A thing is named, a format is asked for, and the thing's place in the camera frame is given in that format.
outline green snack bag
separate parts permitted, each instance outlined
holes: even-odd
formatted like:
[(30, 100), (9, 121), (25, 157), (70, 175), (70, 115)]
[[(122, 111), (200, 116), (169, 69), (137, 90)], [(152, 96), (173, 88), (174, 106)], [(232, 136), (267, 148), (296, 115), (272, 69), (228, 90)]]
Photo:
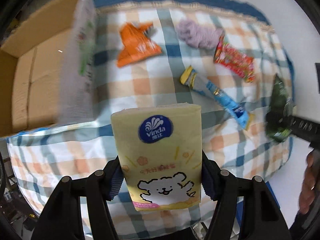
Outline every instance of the green snack bag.
[[(268, 111), (277, 112), (284, 116), (292, 115), (293, 103), (285, 89), (282, 79), (276, 74)], [(277, 142), (284, 142), (291, 130), (278, 126), (275, 122), (266, 123), (266, 135)]]

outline screw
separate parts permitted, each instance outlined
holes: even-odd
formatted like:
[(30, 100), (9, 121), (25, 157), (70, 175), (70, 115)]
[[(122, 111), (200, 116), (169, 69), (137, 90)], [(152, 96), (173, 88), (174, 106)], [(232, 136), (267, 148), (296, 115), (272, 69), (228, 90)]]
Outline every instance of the screw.
[(256, 182), (262, 182), (262, 178), (260, 176), (254, 176), (254, 180)]
[(220, 174), (221, 174), (222, 176), (227, 177), (227, 176), (229, 176), (230, 172), (227, 171), (227, 170), (222, 170), (222, 171), (220, 171)]
[(61, 181), (62, 182), (68, 182), (70, 180), (70, 177), (69, 176), (64, 176)]
[(103, 170), (97, 170), (97, 171), (95, 171), (95, 175), (97, 176), (97, 177), (99, 177), (99, 176), (102, 176), (103, 175)]

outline plaid fabric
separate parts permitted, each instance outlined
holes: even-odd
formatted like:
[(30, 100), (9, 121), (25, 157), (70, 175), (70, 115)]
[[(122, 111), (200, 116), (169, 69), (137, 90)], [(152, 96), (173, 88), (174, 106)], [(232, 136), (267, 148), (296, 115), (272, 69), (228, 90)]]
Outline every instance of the plaid fabric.
[[(283, 78), (288, 92), (292, 93), (292, 70), (271, 26), (232, 11), (168, 0), (126, 2), (99, 10), (95, 57), (96, 106), (100, 113), (97, 121), (76, 130), (66, 127), (9, 139), (15, 176), (21, 192), (36, 212), (42, 211), (63, 176), (87, 177), (116, 157), (110, 115), (124, 108), (182, 102), (201, 105), (204, 152), (238, 177), (260, 175), (268, 179), (288, 160), (290, 141), (276, 144), (265, 136), (264, 116), (275, 73)], [(225, 67), (214, 65), (212, 51), (194, 49), (179, 41), (174, 26), (185, 17), (199, 24), (224, 28), (232, 46), (254, 57), (257, 81), (245, 83)], [(156, 31), (151, 39), (161, 46), (163, 53), (117, 68), (116, 58), (122, 49), (120, 25), (145, 21), (154, 23)], [(179, 77), (189, 65), (254, 114), (248, 131), (242, 130), (212, 99), (180, 84)], [(189, 209), (137, 212), (124, 183), (108, 207), (119, 238), (137, 239), (161, 236), (210, 220), (215, 203), (202, 192), (201, 203)], [(84, 231), (90, 235), (85, 198), (81, 198), (81, 209)]]

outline human hand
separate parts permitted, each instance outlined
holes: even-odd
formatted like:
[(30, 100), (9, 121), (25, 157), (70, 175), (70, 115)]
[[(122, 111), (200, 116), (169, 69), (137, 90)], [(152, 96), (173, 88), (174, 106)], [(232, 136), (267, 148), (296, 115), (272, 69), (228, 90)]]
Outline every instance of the human hand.
[(307, 169), (304, 173), (304, 180), (302, 183), (302, 189), (299, 196), (299, 208), (301, 214), (307, 214), (309, 207), (313, 200), (315, 199), (315, 193), (312, 190), (315, 186), (316, 179), (312, 173), (313, 155), (310, 152), (307, 156)]

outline orange snack bag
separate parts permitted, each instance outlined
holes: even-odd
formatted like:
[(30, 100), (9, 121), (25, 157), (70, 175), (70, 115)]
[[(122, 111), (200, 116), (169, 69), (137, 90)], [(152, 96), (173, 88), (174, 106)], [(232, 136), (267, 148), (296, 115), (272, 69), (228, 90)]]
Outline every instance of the orange snack bag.
[(118, 67), (137, 62), (161, 53), (159, 45), (150, 40), (145, 33), (153, 26), (153, 23), (145, 23), (135, 27), (126, 23), (120, 30), (124, 49), (118, 55)]

